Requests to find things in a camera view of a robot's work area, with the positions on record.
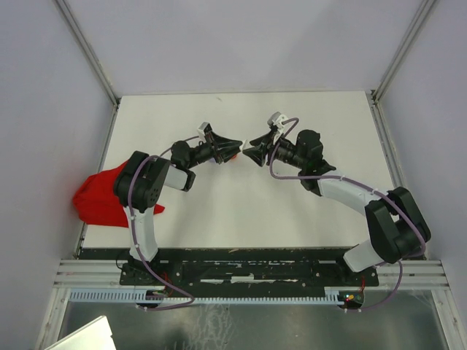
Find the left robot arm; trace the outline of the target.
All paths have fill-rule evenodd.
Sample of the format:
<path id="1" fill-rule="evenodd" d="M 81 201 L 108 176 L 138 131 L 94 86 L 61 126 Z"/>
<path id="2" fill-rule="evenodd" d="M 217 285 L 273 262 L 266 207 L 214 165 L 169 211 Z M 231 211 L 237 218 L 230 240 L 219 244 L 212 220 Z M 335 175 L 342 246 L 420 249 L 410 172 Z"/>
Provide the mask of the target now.
<path id="1" fill-rule="evenodd" d="M 136 276 L 145 284 L 154 284 L 161 277 L 161 266 L 153 262 L 158 253 L 153 211 L 162 189 L 189 191 L 196 178 L 192 168 L 210 160 L 226 163 L 244 144 L 213 131 L 203 131 L 200 138 L 201 143 L 194 147 L 186 140 L 173 143 L 169 159 L 135 151 L 114 182 L 113 193 L 123 207 L 131 233 L 130 255 L 141 261 Z"/>

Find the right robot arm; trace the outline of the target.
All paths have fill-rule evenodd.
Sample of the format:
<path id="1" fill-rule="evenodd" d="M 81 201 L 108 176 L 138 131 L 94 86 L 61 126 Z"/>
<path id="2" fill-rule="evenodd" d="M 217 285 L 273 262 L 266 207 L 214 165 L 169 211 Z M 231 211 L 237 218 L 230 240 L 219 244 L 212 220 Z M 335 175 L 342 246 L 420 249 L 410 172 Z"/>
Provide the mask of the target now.
<path id="1" fill-rule="evenodd" d="M 305 190 L 366 218 L 368 240 L 346 251 L 334 268 L 341 284 L 355 283 L 367 268 L 424 254 L 431 232 L 412 194 L 404 187 L 380 192 L 343 176 L 324 159 L 319 133 L 303 130 L 291 142 L 270 131 L 251 141 L 243 153 L 259 166 L 278 160 L 298 168 L 296 179 Z"/>

